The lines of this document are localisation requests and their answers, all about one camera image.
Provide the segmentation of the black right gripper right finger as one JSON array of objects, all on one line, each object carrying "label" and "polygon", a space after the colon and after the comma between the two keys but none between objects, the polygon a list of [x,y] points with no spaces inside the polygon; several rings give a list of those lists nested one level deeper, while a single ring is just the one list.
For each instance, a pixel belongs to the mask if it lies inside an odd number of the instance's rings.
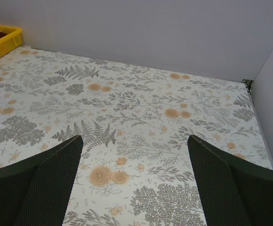
[{"label": "black right gripper right finger", "polygon": [[273,170],[191,135],[188,150],[209,226],[273,226]]}]

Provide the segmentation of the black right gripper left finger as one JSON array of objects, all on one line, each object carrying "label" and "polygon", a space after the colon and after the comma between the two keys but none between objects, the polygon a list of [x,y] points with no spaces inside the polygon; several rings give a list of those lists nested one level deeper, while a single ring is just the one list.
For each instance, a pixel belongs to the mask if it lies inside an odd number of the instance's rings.
[{"label": "black right gripper left finger", "polygon": [[77,135],[0,168],[0,226],[62,225],[82,150]]}]

